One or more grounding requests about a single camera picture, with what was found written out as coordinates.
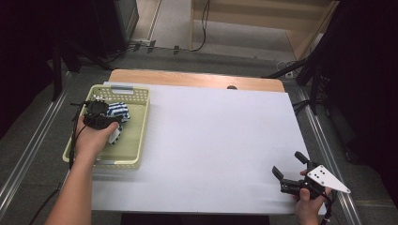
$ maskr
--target yellow plastic basket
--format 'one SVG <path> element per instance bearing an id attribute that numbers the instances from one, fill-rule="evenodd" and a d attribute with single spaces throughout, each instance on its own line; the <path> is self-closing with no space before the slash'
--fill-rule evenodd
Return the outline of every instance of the yellow plastic basket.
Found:
<path id="1" fill-rule="evenodd" d="M 109 169 L 137 169 L 140 166 L 140 156 L 143 149 L 146 120 L 149 110 L 149 89 L 144 87 L 126 87 L 111 85 L 94 85 L 86 100 L 102 97 L 105 102 L 124 102 L 129 107 L 130 120 L 123 123 L 123 131 L 115 145 L 107 143 L 99 154 L 94 166 Z M 64 151 L 63 159 L 69 162 L 71 138 Z"/>

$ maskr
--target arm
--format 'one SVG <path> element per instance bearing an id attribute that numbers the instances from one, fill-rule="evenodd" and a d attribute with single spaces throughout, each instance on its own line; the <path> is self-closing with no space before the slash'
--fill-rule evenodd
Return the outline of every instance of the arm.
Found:
<path id="1" fill-rule="evenodd" d="M 76 142 L 75 162 L 45 224 L 91 224 L 93 164 L 109 135 L 117 129 L 117 123 L 112 123 L 106 129 L 95 130 L 84 127 L 83 118 L 80 117 L 77 132 L 82 128 Z"/>
<path id="2" fill-rule="evenodd" d="M 326 187 L 326 194 L 328 195 L 331 191 L 330 188 Z M 296 218 L 300 225 L 318 225 L 318 212 L 321 208 L 325 198 L 319 196 L 318 198 L 310 199 L 310 190 L 302 188 L 299 191 L 299 201 L 296 204 Z"/>

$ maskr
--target plastic basket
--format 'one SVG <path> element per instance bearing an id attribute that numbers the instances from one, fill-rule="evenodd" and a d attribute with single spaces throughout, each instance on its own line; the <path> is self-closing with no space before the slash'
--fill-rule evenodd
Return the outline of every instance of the plastic basket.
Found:
<path id="1" fill-rule="evenodd" d="M 146 119 L 149 110 L 149 89 L 143 87 L 126 87 L 111 85 L 94 85 L 86 100 L 95 97 L 105 98 L 106 103 L 124 102 L 129 107 L 130 120 L 123 123 L 123 131 L 115 145 L 106 143 L 94 166 L 109 169 L 137 169 L 143 149 Z M 69 162 L 71 138 L 64 151 L 63 159 Z"/>

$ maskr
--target white table surface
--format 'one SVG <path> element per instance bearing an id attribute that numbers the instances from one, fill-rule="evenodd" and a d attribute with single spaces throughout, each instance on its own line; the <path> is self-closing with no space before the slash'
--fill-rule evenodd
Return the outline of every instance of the white table surface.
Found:
<path id="1" fill-rule="evenodd" d="M 271 172 L 298 180 L 308 156 L 286 93 L 133 86 L 151 92 L 141 167 L 95 171 L 93 210 L 294 213 Z"/>

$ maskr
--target human hand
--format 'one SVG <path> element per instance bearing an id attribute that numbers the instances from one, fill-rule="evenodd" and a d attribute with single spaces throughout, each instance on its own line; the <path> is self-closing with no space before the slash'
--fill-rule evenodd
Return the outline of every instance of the human hand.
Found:
<path id="1" fill-rule="evenodd" d="M 93 129 L 86 126 L 83 120 L 84 117 L 80 116 L 76 128 L 76 135 L 79 135 L 76 141 L 76 160 L 94 163 L 109 136 L 117 129 L 118 123 L 113 122 L 105 129 Z"/>
<path id="2" fill-rule="evenodd" d="M 300 172 L 301 175 L 305 175 L 306 171 Z M 325 192 L 328 195 L 331 189 L 325 187 Z M 300 225 L 317 225 L 318 224 L 318 212 L 321 208 L 325 198 L 322 196 L 317 197 L 314 200 L 310 199 L 310 190 L 302 188 L 299 191 L 299 201 L 296 204 L 295 215 Z"/>

